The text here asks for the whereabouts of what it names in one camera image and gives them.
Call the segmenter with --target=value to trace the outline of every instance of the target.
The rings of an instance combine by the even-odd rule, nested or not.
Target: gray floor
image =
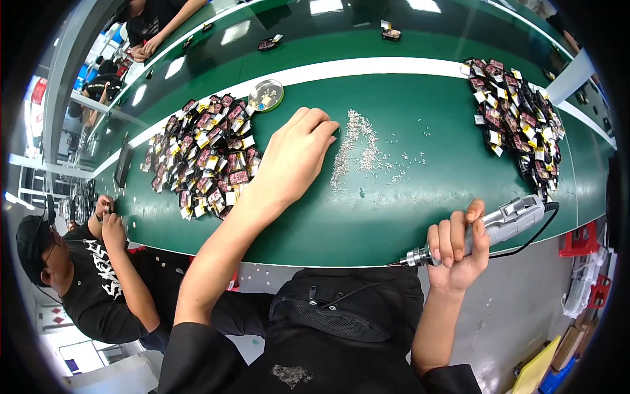
[[[529,246],[518,255],[490,260],[468,289],[462,306],[452,364],[472,366],[482,392],[505,393],[514,384],[512,369],[537,352],[545,340],[563,335],[571,319],[562,316],[560,299],[568,289],[570,258],[558,257],[559,238]],[[275,293],[298,268],[242,264],[246,293]],[[426,294],[426,269],[419,275]],[[262,352],[260,337],[231,337],[248,363]]]

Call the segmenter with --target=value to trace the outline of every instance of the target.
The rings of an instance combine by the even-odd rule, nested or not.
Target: zipper pull
[[[309,291],[309,304],[317,305],[317,301],[315,301],[315,293],[317,293],[317,287],[311,286],[311,290]]]

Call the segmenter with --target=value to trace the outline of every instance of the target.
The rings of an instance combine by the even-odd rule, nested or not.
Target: yellow board
[[[552,340],[533,360],[521,368],[516,383],[514,383],[514,387],[512,388],[512,394],[532,394],[538,388],[538,384],[540,384],[549,369],[549,365],[559,344],[560,335]]]

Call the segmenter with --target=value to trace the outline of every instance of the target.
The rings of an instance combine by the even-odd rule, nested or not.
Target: red plastic stool
[[[573,231],[564,235],[564,248],[560,249],[561,257],[587,256],[599,250],[595,222],[582,226],[577,231],[577,239],[573,239]]]
[[[597,283],[591,286],[591,295],[588,299],[587,308],[601,308],[604,306],[608,298],[611,283],[607,276],[602,274],[597,276]]]

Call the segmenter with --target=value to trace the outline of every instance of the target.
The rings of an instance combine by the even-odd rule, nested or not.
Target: right hand
[[[256,177],[245,193],[264,209],[280,211],[299,200],[321,171],[324,155],[336,137],[338,122],[326,112],[300,108],[287,124],[273,133]]]
[[[108,251],[125,250],[127,236],[120,216],[116,214],[103,216],[103,242]]]
[[[134,61],[138,63],[144,63],[144,61],[149,58],[149,56],[144,53],[144,49],[142,49],[142,47],[132,50],[131,54],[134,56]]]
[[[488,266],[490,237],[481,218],[485,205],[473,199],[466,215],[462,211],[451,214],[450,220],[429,227],[427,240],[433,256],[442,265],[427,265],[431,289],[446,293],[463,293]],[[472,254],[464,256],[466,226],[472,226]]]

